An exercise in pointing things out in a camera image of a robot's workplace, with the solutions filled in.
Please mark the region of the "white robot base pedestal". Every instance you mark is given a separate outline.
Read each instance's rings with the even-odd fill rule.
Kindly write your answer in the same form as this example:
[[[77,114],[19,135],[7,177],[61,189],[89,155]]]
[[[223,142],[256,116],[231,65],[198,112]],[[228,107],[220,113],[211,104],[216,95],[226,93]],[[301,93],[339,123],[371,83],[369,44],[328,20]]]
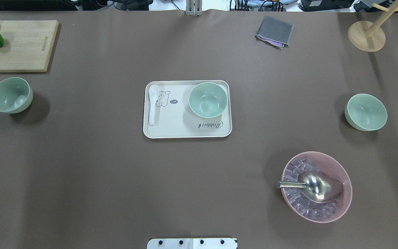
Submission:
[[[147,249],[238,249],[236,238],[154,238]]]

